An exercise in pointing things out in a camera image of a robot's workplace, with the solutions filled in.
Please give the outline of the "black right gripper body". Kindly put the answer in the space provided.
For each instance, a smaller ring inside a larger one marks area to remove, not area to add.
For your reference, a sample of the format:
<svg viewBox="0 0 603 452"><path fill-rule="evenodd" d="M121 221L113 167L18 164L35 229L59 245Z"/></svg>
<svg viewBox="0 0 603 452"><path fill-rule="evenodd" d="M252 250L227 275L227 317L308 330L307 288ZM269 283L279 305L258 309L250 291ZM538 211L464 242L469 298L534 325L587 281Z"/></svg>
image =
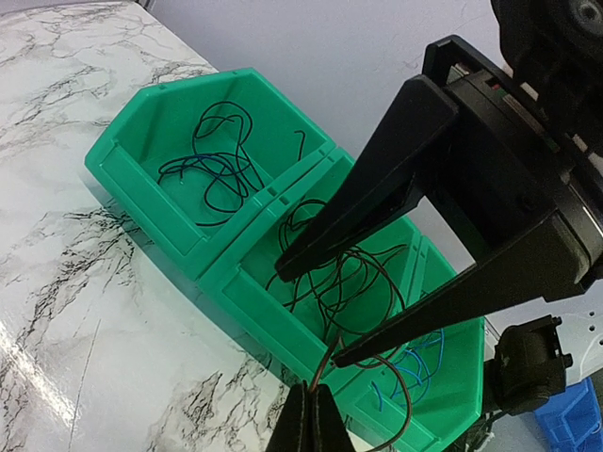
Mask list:
<svg viewBox="0 0 603 452"><path fill-rule="evenodd" d="M532 101L465 40L427 47L422 72L458 107L428 190L474 259L445 301L556 301L602 268L601 179L555 137Z"/></svg>

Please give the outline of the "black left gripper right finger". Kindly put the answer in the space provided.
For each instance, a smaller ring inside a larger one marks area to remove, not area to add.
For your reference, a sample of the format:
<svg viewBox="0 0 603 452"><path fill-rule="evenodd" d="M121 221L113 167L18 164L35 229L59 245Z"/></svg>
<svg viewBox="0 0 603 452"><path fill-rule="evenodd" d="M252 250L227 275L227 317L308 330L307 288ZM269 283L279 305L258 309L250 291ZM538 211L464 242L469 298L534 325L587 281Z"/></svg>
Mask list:
<svg viewBox="0 0 603 452"><path fill-rule="evenodd" d="M353 452L353 444L329 387L313 393L313 448L325 452Z"/></svg>

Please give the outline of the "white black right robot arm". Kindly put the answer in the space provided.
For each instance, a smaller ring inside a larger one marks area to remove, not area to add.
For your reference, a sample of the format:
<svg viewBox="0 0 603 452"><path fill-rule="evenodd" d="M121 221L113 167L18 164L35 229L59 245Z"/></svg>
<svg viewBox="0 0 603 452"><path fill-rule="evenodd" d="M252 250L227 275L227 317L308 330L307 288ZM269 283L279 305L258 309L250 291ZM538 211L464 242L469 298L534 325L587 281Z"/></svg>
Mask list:
<svg viewBox="0 0 603 452"><path fill-rule="evenodd" d="M427 47L350 173L276 263L291 281L428 199L472 267L334 355L346 367L602 270L602 5L496 1L502 71L458 36Z"/></svg>

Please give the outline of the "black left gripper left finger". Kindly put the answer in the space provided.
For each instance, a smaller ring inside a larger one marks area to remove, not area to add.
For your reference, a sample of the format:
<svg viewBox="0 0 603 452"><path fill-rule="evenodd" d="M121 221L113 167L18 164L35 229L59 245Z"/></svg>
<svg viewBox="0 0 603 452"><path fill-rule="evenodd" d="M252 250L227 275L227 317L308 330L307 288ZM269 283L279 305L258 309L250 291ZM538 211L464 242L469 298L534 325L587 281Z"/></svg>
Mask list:
<svg viewBox="0 0 603 452"><path fill-rule="evenodd" d="M306 452L314 449L312 398L306 383L290 388L266 447L267 452Z"/></svg>

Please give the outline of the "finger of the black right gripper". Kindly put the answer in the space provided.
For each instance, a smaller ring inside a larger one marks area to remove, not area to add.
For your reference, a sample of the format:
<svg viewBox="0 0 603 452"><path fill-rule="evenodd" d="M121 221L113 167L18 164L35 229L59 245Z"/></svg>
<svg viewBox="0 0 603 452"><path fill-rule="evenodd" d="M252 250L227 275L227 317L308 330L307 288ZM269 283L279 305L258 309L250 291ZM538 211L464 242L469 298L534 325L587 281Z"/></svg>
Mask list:
<svg viewBox="0 0 603 452"><path fill-rule="evenodd" d="M569 298L588 252L557 213L536 221L474 266L334 355L346 367L431 331L543 298Z"/></svg>
<svg viewBox="0 0 603 452"><path fill-rule="evenodd" d="M348 176L288 246L284 282L318 268L417 207L451 146L459 107L424 75L407 80Z"/></svg>

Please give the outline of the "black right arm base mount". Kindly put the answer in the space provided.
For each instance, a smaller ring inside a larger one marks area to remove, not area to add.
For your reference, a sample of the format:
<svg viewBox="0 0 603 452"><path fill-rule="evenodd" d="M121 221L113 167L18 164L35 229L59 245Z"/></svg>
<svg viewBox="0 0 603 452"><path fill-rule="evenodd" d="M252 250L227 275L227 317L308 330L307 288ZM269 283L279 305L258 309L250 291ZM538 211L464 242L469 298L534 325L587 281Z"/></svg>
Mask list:
<svg viewBox="0 0 603 452"><path fill-rule="evenodd" d="M567 386L572 355L562 351L558 328L562 319L545 315L511 325L497 338L492 359L481 349L476 362L464 372L477 400L477 426L471 428L466 451L477 451L493 433L494 423L543 407Z"/></svg>

